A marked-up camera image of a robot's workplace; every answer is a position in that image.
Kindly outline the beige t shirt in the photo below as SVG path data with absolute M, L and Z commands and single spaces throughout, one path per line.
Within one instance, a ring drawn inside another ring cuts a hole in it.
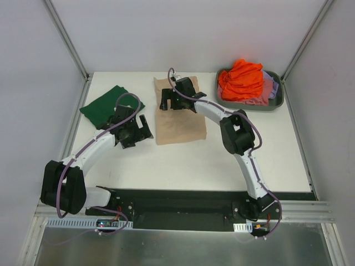
M 160 110 L 162 90 L 170 88 L 165 79 L 154 78 L 157 106 L 155 109 L 156 143 L 158 145 L 180 144 L 207 137 L 205 117 L 190 110 Z

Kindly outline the green t shirt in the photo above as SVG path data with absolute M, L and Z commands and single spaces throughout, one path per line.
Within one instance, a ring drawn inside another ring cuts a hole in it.
M 99 129 L 99 126 L 103 123 L 109 121 L 110 118 L 115 114 L 114 108 L 116 107 L 117 99 L 128 91 L 121 86 L 115 86 L 108 92 L 98 97 L 90 104 L 80 108 L 80 112 L 89 121 Z M 131 106 L 134 110 L 138 108 L 138 101 L 132 95 L 123 96 L 119 100 L 120 105 Z

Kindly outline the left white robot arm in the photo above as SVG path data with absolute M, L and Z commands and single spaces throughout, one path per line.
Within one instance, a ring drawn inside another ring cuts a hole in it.
M 117 145 L 127 149 L 151 138 L 153 135 L 145 115 L 138 115 L 129 106 L 118 105 L 115 113 L 78 151 L 46 164 L 40 201 L 56 208 L 60 216 L 77 214 L 83 208 L 92 207 L 98 207 L 106 216 L 114 214 L 117 202 L 111 198 L 111 191 L 98 186 L 87 187 L 85 176 L 103 155 Z

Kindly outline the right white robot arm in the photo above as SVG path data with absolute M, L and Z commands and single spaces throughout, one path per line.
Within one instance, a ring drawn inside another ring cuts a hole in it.
M 262 145 L 260 133 L 243 110 L 225 109 L 205 93 L 196 92 L 190 78 L 174 75 L 168 82 L 171 88 L 162 90 L 159 109 L 190 110 L 219 125 L 223 146 L 237 160 L 247 186 L 248 199 L 241 204 L 238 214 L 253 222 L 263 218 L 276 198 L 263 180 L 253 155 Z

